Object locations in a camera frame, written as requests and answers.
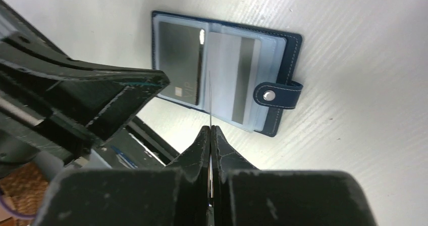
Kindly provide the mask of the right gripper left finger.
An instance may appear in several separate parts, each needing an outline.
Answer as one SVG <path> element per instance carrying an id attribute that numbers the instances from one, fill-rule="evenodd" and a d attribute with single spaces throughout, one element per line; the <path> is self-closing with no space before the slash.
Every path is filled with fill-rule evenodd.
<path id="1" fill-rule="evenodd" d="M 207 225 L 210 128 L 162 169 L 69 169 L 34 225 Z"/>

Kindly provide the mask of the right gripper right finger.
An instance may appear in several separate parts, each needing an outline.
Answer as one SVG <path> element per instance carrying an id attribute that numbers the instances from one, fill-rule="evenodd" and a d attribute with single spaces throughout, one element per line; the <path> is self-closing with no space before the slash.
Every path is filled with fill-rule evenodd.
<path id="1" fill-rule="evenodd" d="M 343 171 L 257 169 L 210 135 L 215 225 L 376 225 L 365 193 Z"/>

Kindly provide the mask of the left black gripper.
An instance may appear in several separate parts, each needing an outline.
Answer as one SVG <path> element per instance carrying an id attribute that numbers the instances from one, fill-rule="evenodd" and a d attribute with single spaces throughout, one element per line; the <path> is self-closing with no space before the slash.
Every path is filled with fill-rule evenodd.
<path id="1" fill-rule="evenodd" d="M 159 70 L 80 61 L 1 1 L 1 174 L 45 151 L 88 156 L 170 83 Z"/>

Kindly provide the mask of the plain black credit card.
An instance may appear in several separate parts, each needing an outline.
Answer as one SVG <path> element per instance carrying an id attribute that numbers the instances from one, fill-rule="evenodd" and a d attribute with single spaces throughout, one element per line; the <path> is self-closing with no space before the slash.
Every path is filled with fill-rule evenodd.
<path id="1" fill-rule="evenodd" d="M 212 128 L 212 85 L 211 85 L 211 76 L 210 71 L 208 72 L 208 91 L 209 91 L 209 128 Z M 208 195 L 209 195 L 209 204 L 210 206 L 213 206 L 213 169 L 212 169 L 212 149 L 210 149 L 209 153 L 209 189 L 208 189 Z"/>

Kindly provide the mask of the black VIP credit card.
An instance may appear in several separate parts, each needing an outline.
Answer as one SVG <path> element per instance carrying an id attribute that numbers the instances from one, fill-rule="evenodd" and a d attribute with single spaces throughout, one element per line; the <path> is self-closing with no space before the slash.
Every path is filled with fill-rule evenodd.
<path id="1" fill-rule="evenodd" d="M 199 105 L 199 81 L 205 30 L 159 22 L 158 68 L 170 80 L 161 95 L 189 105 Z"/>

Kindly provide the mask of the blue leather card holder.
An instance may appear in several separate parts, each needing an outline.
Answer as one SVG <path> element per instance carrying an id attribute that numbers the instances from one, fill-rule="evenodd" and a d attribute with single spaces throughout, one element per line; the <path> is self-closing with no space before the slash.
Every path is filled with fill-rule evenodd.
<path id="1" fill-rule="evenodd" d="M 151 30 L 152 67 L 170 80 L 161 99 L 269 137 L 296 107 L 302 35 L 161 11 Z"/>

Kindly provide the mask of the silver white credit card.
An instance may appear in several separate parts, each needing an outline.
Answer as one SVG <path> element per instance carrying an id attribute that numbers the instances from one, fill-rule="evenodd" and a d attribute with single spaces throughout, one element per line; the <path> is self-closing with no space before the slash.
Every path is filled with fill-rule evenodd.
<path id="1" fill-rule="evenodd" d="M 207 66 L 212 85 L 212 114 L 245 129 L 254 126 L 254 87 L 261 41 L 231 34 L 208 34 Z"/>

